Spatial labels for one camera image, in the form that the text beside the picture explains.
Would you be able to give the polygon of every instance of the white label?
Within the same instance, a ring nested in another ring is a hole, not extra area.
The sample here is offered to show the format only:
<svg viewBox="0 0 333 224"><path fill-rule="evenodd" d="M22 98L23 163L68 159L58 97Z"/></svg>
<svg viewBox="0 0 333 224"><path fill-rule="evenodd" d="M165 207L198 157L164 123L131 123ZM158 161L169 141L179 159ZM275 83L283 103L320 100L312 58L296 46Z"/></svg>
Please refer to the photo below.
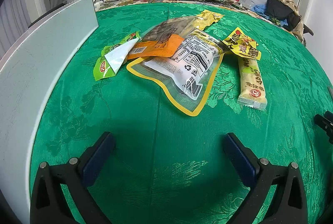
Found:
<svg viewBox="0 0 333 224"><path fill-rule="evenodd" d="M144 65L170 76L178 88L196 100L203 87L199 83L213 63L215 56L222 53L218 40L195 30L177 48L172 57L155 57Z"/></svg>
<svg viewBox="0 0 333 224"><path fill-rule="evenodd" d="M138 54L138 53L142 53L145 49L146 49L146 46L144 46L144 47L134 48L134 49L132 49L132 50L129 52L129 54Z"/></svg>

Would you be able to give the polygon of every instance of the silver bolt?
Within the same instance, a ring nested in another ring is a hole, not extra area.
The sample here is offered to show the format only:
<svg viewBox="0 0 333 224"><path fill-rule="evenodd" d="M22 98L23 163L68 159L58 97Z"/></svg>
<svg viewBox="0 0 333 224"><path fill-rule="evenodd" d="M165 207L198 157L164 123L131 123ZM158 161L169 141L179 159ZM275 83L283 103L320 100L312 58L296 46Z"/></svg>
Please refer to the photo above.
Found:
<svg viewBox="0 0 333 224"><path fill-rule="evenodd" d="M291 163L291 166L294 168L294 169L297 169L298 168L298 164L296 162L292 162Z"/></svg>
<svg viewBox="0 0 333 224"><path fill-rule="evenodd" d="M263 165L267 165L269 163L269 161L266 158L261 158L260 163Z"/></svg>
<svg viewBox="0 0 333 224"><path fill-rule="evenodd" d="M40 164L39 164L39 167L40 167L41 169L44 169L44 168L46 167L46 162L42 162L42 163L40 163Z"/></svg>
<svg viewBox="0 0 333 224"><path fill-rule="evenodd" d="M71 165L75 165L76 163L78 162L78 159L76 157L72 157L70 160L69 160L69 163Z"/></svg>

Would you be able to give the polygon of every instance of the green fabric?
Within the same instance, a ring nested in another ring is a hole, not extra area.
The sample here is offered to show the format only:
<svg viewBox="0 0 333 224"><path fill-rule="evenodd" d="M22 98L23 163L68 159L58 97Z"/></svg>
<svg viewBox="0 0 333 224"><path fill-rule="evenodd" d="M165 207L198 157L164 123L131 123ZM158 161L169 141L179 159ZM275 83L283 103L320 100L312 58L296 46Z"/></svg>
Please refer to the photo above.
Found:
<svg viewBox="0 0 333 224"><path fill-rule="evenodd" d="M95 82L93 68L104 46L204 9L225 15L205 30L211 35L224 39L240 27L259 43L265 111L237 104L234 55L224 57L197 117L179 111L156 83L134 76L125 66L113 78ZM328 137L313 118L333 110L327 90L331 84L294 36L249 15L201 4L130 5L96 15L99 28L70 61L43 113L31 159L31 189L40 162L65 163L110 131L117 149L89 191L112 223L224 224L249 191L222 152L221 136L234 132L259 158L299 164L309 223L315 222L324 209L333 167ZM272 187L255 223L264 217L273 192ZM66 189L65 194L83 223Z"/></svg>

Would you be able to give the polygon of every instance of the orange snack package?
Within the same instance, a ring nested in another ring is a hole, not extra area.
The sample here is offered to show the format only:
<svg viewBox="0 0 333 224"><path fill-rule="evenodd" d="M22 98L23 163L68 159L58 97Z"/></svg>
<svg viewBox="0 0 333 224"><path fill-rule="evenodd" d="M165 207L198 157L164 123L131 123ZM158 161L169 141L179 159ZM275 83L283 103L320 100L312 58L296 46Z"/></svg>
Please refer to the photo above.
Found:
<svg viewBox="0 0 333 224"><path fill-rule="evenodd" d="M195 29L196 16L168 19L155 26L128 53L128 59L146 56L171 57L182 41Z"/></svg>

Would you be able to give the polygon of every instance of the barcode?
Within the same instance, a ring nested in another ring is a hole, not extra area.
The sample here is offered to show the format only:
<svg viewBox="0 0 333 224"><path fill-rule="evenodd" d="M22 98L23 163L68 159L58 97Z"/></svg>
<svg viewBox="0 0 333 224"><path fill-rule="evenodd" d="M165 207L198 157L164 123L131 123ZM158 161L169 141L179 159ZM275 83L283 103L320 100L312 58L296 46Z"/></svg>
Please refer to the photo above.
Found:
<svg viewBox="0 0 333 224"><path fill-rule="evenodd" d="M195 82L195 79L193 77L190 77L187 81L186 81L186 86L185 86L185 89L187 91L189 91L193 97L197 97L198 94L200 93L201 91L201 87L203 85L202 84L199 84L197 85L196 82Z"/></svg>
<svg viewBox="0 0 333 224"><path fill-rule="evenodd" d="M129 52L129 54L138 54L138 53L143 52L145 49L146 49L146 46L134 48Z"/></svg>

